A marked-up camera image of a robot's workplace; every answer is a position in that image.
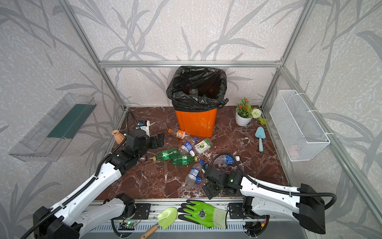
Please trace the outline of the blue cap water bottle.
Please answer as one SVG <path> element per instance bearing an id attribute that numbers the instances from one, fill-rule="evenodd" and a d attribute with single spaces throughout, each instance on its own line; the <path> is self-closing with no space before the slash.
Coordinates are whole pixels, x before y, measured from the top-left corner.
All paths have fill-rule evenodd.
<path id="1" fill-rule="evenodd" d="M 195 184 L 200 184 L 200 182 L 202 181 L 201 173 L 202 173 L 203 165 L 204 165 L 204 161 L 200 160 L 192 167 L 191 171 L 186 177 L 185 183 L 187 185 L 193 186 Z"/>

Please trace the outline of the small green soda bottle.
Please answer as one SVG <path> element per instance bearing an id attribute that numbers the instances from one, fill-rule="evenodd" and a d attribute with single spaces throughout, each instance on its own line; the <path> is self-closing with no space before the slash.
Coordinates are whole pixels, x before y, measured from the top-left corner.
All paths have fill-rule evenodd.
<path id="1" fill-rule="evenodd" d="M 197 156 L 191 155 L 180 155 L 171 160 L 172 165 L 189 165 L 194 162 L 198 162 L 199 158 Z"/>

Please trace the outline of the white green lime drink bottle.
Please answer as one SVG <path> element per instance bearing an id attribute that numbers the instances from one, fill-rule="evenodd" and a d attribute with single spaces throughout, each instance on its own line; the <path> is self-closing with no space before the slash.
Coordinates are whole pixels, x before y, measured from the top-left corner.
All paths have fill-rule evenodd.
<path id="1" fill-rule="evenodd" d="M 202 140 L 197 143 L 194 147 L 194 152 L 196 155 L 201 155 L 213 148 L 213 144 L 209 138 Z"/>

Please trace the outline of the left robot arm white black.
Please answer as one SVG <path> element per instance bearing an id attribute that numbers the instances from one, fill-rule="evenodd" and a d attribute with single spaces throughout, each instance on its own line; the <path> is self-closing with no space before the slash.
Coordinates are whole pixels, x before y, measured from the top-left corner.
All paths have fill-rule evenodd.
<path id="1" fill-rule="evenodd" d="M 164 134 L 148 136 L 142 129 L 128 133 L 81 186 L 50 208 L 38 209 L 33 214 L 32 228 L 23 238 L 33 235 L 36 239 L 80 239 L 106 221 L 133 217 L 137 213 L 135 201 L 126 194 L 119 194 L 93 210 L 85 209 L 109 185 L 134 167 L 148 150 L 163 146 Z"/>

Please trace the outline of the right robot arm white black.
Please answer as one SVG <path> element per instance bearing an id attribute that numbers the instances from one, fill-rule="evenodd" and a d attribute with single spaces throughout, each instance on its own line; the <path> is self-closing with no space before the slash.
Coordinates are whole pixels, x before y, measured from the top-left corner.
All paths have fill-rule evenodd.
<path id="1" fill-rule="evenodd" d="M 324 200 L 309 185 L 286 187 L 246 177 L 240 172 L 225 173 L 213 166 L 205 167 L 202 172 L 207 180 L 203 187 L 207 197 L 242 196 L 243 216 L 288 218 L 313 233 L 326 233 Z"/>

